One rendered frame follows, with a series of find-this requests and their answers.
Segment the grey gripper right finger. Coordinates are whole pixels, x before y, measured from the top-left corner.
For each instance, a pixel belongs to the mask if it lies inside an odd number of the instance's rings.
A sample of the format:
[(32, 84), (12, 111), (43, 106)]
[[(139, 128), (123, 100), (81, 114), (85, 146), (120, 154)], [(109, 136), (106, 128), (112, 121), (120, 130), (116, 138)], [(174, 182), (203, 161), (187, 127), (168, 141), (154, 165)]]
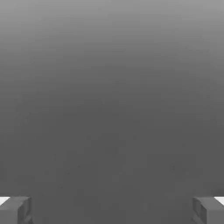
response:
[(192, 220), (195, 224), (224, 224), (224, 196), (193, 197)]

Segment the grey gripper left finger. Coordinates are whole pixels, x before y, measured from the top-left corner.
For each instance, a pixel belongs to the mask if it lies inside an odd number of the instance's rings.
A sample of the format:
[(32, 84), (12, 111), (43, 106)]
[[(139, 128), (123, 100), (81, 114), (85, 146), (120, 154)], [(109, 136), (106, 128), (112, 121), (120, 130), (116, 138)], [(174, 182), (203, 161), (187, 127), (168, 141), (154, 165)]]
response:
[(32, 198), (0, 196), (0, 224), (33, 224)]

